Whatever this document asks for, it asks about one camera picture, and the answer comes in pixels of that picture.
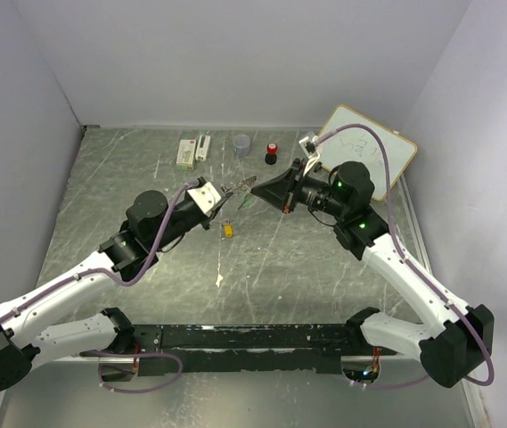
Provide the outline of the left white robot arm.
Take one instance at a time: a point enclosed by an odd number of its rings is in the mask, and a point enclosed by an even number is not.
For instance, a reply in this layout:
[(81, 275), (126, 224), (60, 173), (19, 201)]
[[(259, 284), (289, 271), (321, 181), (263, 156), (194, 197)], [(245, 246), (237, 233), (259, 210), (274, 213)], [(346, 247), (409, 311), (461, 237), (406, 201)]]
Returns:
[(183, 185), (172, 200), (160, 191), (140, 193), (119, 231), (74, 268), (19, 298), (0, 304), (0, 391), (54, 360), (54, 352), (83, 350), (127, 354), (135, 335), (117, 311), (78, 326), (57, 320), (99, 292), (131, 287), (159, 260), (158, 254), (196, 226), (209, 228), (233, 190), (210, 182)]

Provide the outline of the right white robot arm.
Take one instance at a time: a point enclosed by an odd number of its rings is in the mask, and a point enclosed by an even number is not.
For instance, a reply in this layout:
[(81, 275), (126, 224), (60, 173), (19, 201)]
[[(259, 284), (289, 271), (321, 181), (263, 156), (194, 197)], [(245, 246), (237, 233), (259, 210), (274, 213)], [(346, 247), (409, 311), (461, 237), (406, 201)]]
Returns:
[(391, 233), (371, 206), (375, 189), (368, 168), (347, 161), (328, 180), (310, 177), (302, 160), (255, 185), (251, 193), (283, 213), (302, 204), (333, 217), (341, 247), (386, 279), (419, 316), (413, 324), (365, 309), (351, 317), (348, 348), (363, 355), (384, 348), (413, 358), (437, 384), (451, 388), (481, 364), (490, 365), (495, 317), (485, 305), (472, 307), (444, 287)]

